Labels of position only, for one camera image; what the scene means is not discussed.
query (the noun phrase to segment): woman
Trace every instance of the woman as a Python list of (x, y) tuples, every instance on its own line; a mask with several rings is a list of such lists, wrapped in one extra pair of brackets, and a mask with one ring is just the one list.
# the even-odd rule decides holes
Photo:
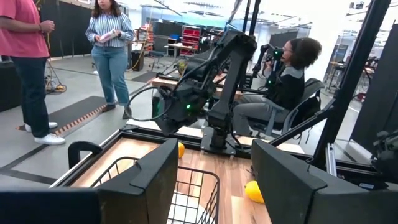
[[(266, 101), (292, 110), (304, 94), (304, 70), (312, 65), (320, 55), (321, 44), (311, 38), (299, 38), (286, 42), (283, 47), (281, 61), (285, 69), (281, 71), (272, 92), (266, 96), (247, 94), (236, 101), (234, 107), (233, 125), (236, 134), (250, 136), (249, 118), (268, 121), (271, 118), (272, 107)], [(267, 63), (266, 76), (271, 74), (272, 65)], [(283, 122), (288, 111), (277, 114), (275, 121)]]
[[(100, 37), (112, 30), (118, 36), (101, 43)], [(124, 80), (127, 67), (126, 42), (132, 41), (134, 37), (130, 19), (121, 12), (115, 0), (96, 0), (86, 36), (94, 43), (91, 55), (105, 95), (106, 106), (103, 112), (115, 109), (114, 91), (119, 105), (126, 106), (129, 101), (129, 91)], [(129, 119), (126, 111), (131, 114), (131, 109), (126, 108), (123, 119)]]

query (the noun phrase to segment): gray pants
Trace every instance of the gray pants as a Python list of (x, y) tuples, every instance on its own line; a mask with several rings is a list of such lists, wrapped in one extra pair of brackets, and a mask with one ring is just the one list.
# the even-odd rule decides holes
[[(236, 134), (241, 136), (250, 136), (248, 118), (268, 121), (271, 118), (272, 107), (268, 105), (267, 98), (262, 95), (245, 94), (239, 100), (236, 100), (236, 106), (233, 113), (233, 128)], [(275, 121), (283, 122), (285, 114), (277, 114)]]

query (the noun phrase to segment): white sneaker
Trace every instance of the white sneaker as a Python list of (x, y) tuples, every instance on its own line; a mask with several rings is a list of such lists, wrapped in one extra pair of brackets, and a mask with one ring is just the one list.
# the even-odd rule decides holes
[[(49, 128), (56, 128), (58, 126), (58, 124), (56, 122), (49, 122)], [(32, 127), (30, 125), (25, 124), (25, 130), (27, 132), (32, 132)]]
[(48, 134), (42, 138), (35, 138), (35, 142), (39, 144), (60, 145), (65, 143), (65, 139), (56, 134)]

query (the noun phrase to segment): man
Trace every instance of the man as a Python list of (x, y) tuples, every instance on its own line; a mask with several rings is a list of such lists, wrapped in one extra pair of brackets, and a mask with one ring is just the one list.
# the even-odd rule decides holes
[(33, 0), (0, 0), (0, 55), (11, 57), (21, 78), (26, 131), (32, 132), (35, 142), (50, 145), (65, 143), (63, 138), (50, 133), (50, 128), (58, 124), (49, 122), (44, 101), (49, 50), (43, 33), (54, 28), (53, 21), (40, 23)]

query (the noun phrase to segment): wooden surface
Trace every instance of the wooden surface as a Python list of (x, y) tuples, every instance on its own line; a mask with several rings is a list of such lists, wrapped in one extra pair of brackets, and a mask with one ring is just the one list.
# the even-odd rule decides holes
[[(72, 187), (89, 187), (106, 169), (117, 159), (129, 156), (141, 158), (158, 145), (134, 139), (119, 140), (105, 155), (91, 166)], [(244, 186), (252, 180), (249, 159), (215, 156), (201, 154), (199, 151), (186, 149), (179, 165), (198, 170), (205, 170), (216, 174), (220, 178), (219, 224), (271, 224), (266, 206), (250, 201), (244, 194)], [(132, 161), (121, 160), (118, 162), (120, 172), (132, 166)], [(111, 170), (111, 177), (116, 175), (116, 168)], [(202, 188), (180, 184), (176, 191), (180, 194), (200, 196), (199, 203), (205, 208), (216, 184), (216, 179), (211, 175), (179, 169), (177, 180), (200, 185), (203, 177)]]
[(176, 48), (180, 48), (180, 49), (185, 49), (185, 50), (192, 50), (192, 51), (196, 51), (196, 48), (193, 48), (191, 46), (184, 46), (181, 44), (167, 44), (168, 47), (176, 47)]
[[(223, 77), (223, 75), (226, 75), (226, 74), (221, 74), (221, 75), (218, 75), (218, 76), (216, 76), (215, 78), (214, 78), (214, 82), (216, 82), (217, 80), (219, 80), (220, 78), (222, 78)], [(151, 83), (152, 83), (152, 85), (153, 86), (167, 86), (167, 87), (169, 87), (169, 88), (173, 88), (176, 84), (177, 84), (177, 81), (174, 81), (174, 80), (166, 80), (166, 79), (163, 79), (163, 78), (155, 78), (155, 79), (153, 79), (152, 81), (151, 81)], [(216, 93), (215, 93), (215, 95), (216, 96), (221, 96), (221, 92), (223, 91), (223, 89), (222, 88), (216, 88)], [(242, 92), (241, 91), (236, 91), (236, 93), (235, 93), (235, 99), (239, 99), (240, 97), (242, 96)]]
[[(141, 121), (134, 121), (133, 119), (130, 119), (126, 124), (138, 125), (142, 128), (160, 130), (158, 125), (154, 121), (141, 122)], [(201, 138), (203, 136), (203, 132), (201, 131), (201, 129), (189, 128), (189, 127), (181, 127), (180, 130), (177, 131), (177, 134), (185, 134), (185, 135), (195, 136), (195, 137), (199, 137), (199, 138)], [(239, 140), (239, 142), (241, 144), (251, 146), (251, 143), (256, 138), (238, 136), (237, 139)], [(277, 148), (281, 149), (283, 151), (286, 151), (286, 152), (295, 152), (295, 153), (299, 153), (299, 154), (304, 154), (303, 149), (299, 145), (296, 145), (296, 144), (283, 143), (280, 146), (278, 146)]]

